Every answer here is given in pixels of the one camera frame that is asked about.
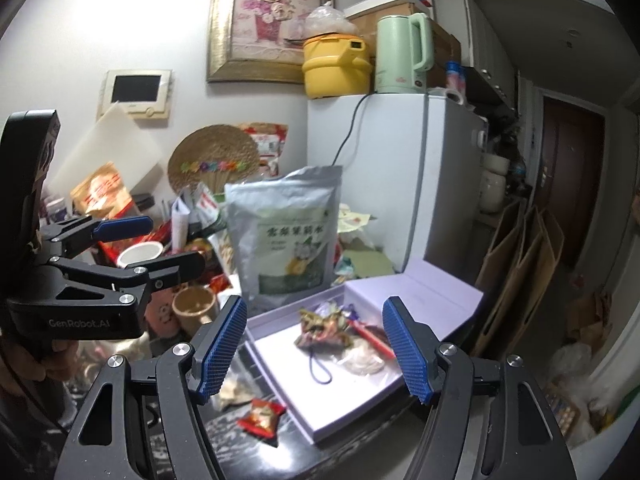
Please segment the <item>person left hand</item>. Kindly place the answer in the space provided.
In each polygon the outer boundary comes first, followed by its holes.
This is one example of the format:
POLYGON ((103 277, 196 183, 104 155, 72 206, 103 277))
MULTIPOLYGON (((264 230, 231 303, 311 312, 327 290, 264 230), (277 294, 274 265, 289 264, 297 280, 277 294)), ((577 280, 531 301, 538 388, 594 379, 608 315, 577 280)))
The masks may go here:
POLYGON ((9 366, 23 382, 41 382, 51 378, 58 382, 70 380, 77 370, 78 342, 55 340, 52 353, 47 359, 37 361, 26 349, 9 339, 1 338, 1 349, 8 358, 9 366))

